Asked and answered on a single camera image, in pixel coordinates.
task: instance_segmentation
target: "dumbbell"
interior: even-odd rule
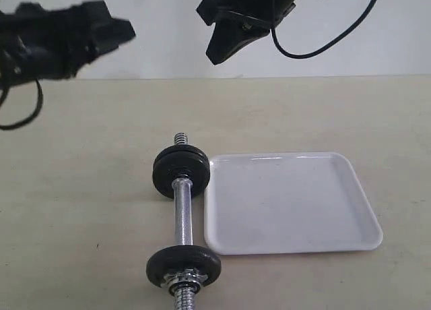
[[[205,190],[209,176],[208,157],[188,145],[184,133],[177,133],[174,145],[154,160],[154,186],[174,199],[176,246],[162,249],[148,260],[147,277],[175,297],[176,310],[193,310],[195,295],[214,283],[222,271],[222,263],[212,250],[193,244],[191,200]]]

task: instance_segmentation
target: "white wall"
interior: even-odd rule
[[[9,12],[20,1],[66,7],[84,0],[1,0]],[[137,33],[130,44],[91,67],[81,78],[253,78],[431,73],[429,0],[380,0],[351,36],[314,59],[279,54],[270,37],[214,67],[205,50],[212,28],[196,14],[201,0],[105,0],[115,16],[129,18]],[[369,0],[297,0],[278,28],[289,51],[313,51],[345,30]]]

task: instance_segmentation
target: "white plastic tray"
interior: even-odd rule
[[[205,240],[224,255],[359,251],[383,232],[350,162],[333,152],[211,159]]]

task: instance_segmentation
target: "wire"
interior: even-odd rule
[[[309,59],[311,57],[317,56],[327,51],[332,46],[337,44],[340,40],[343,40],[346,36],[348,36],[351,32],[353,32],[365,20],[365,18],[371,12],[376,2],[377,0],[371,0],[370,3],[368,4],[368,7],[365,9],[362,15],[348,29],[342,32],[337,38],[333,39],[331,42],[328,42],[325,46],[309,54],[292,54],[287,52],[285,49],[283,49],[283,47],[278,42],[277,34],[275,33],[275,0],[272,0],[272,22],[273,23],[271,27],[271,35],[272,35],[274,45],[275,47],[277,47],[277,49],[280,51],[281,54],[291,59]]]
[[[7,57],[6,57],[5,51],[0,51],[0,67],[1,67],[0,82],[3,88],[0,95],[0,108],[5,103],[10,91],[9,71],[7,69],[6,58]],[[37,100],[36,100],[36,106],[33,112],[28,117],[20,121],[17,121],[15,123],[12,123],[10,125],[0,125],[0,130],[11,131],[11,130],[22,128],[26,125],[29,125],[31,122],[33,122],[33,120],[35,120],[38,117],[38,115],[42,111],[44,99],[43,99],[42,86],[40,86],[40,83],[36,78],[34,81],[36,82],[36,87],[37,87]]]

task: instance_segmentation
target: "beige table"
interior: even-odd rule
[[[198,309],[431,309],[431,77],[45,83],[0,134],[0,310],[171,309],[145,263],[173,242],[152,162],[176,131],[210,156],[336,151],[385,238],[361,253],[223,257]],[[24,116],[33,87],[0,121]],[[202,201],[195,204],[202,238]]]

